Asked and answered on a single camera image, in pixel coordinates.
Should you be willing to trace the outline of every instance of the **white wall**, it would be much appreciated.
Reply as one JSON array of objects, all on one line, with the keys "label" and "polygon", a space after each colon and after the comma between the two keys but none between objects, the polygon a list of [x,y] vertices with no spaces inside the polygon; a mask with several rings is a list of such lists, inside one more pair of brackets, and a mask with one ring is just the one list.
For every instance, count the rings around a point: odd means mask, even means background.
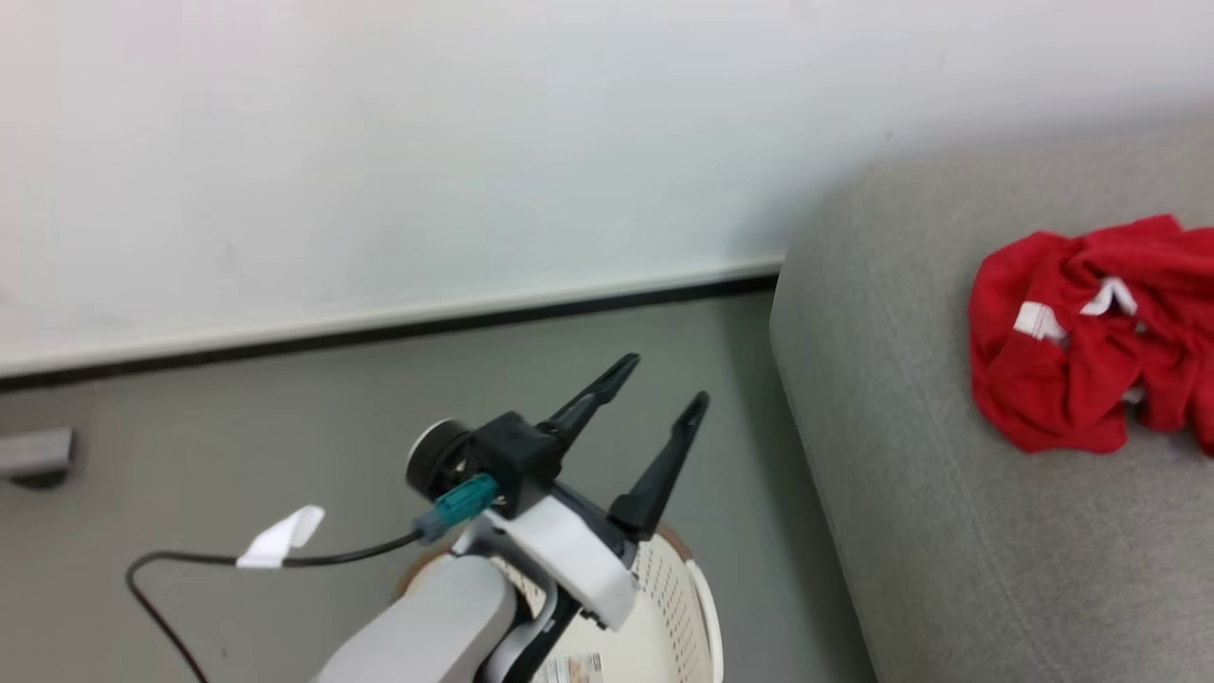
[{"label": "white wall", "polygon": [[0,0],[0,374],[762,268],[1212,64],[1199,0]]}]

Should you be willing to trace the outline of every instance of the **baseboard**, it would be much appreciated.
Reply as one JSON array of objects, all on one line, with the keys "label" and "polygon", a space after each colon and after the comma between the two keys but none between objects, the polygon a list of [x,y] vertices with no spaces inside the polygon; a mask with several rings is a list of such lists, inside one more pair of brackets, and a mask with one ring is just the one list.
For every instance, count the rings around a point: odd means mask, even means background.
[{"label": "baseboard", "polygon": [[390,307],[290,323],[245,325],[140,343],[57,351],[0,365],[0,392],[93,382],[164,370],[334,349],[375,341],[514,324],[770,289],[783,256],[713,272],[512,297]]}]

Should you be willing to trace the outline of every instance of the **teal connector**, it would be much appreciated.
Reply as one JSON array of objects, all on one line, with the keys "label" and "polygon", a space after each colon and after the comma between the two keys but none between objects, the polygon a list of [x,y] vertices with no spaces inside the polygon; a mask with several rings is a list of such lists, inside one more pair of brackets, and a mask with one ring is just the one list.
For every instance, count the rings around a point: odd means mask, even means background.
[{"label": "teal connector", "polygon": [[433,543],[456,524],[467,522],[493,507],[498,483],[488,474],[478,474],[435,501],[435,508],[413,522],[421,531],[422,543]]}]

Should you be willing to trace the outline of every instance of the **gray floor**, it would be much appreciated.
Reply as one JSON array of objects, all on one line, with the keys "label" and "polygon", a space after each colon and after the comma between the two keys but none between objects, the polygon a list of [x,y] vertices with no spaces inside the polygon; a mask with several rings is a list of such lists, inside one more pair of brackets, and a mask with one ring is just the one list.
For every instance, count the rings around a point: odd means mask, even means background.
[{"label": "gray floor", "polygon": [[[538,420],[639,352],[563,479],[608,503],[708,391],[666,522],[714,588],[727,679],[873,681],[770,357],[770,303],[634,308],[0,398],[0,434],[69,425],[83,446],[59,491],[0,485],[0,678],[191,681],[123,590],[134,557],[238,552],[305,503],[329,511],[310,553],[398,535],[425,507],[402,469],[419,431],[506,410]],[[387,604],[414,553],[294,573],[153,567],[143,581],[212,681],[295,683]]]}]

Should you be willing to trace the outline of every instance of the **black baseboard trim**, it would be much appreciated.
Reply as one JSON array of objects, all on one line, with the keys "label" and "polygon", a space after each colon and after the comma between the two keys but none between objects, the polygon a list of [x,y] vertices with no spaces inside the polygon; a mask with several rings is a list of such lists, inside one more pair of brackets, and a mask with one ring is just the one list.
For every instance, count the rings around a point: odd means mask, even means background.
[{"label": "black baseboard trim", "polygon": [[776,274],[762,274],[727,281],[715,281],[711,284],[694,284],[691,286],[659,289],[656,291],[624,294],[620,296],[606,296],[602,298],[590,298],[585,301],[569,301],[532,308],[518,308],[493,313],[435,319],[430,321],[416,321],[359,329],[354,331],[339,331],[336,334],[304,336],[300,338],[270,341],[270,343],[266,345],[214,349],[194,354],[176,354],[154,359],[140,359],[117,364],[18,375],[0,379],[0,393],[21,392],[23,389],[45,389],[50,387],[62,387],[64,385],[113,380],[115,377],[126,377],[130,375],[181,370],[231,362],[245,362],[283,354],[339,349],[341,347],[374,345],[376,341],[392,341],[396,338],[424,336],[427,334],[464,331],[483,326],[497,326],[500,324],[518,324],[523,321],[534,321],[567,315],[617,311],[620,308],[632,308],[637,306],[676,303],[715,296],[733,296],[738,294],[749,294],[751,291],[773,289],[776,286]]}]

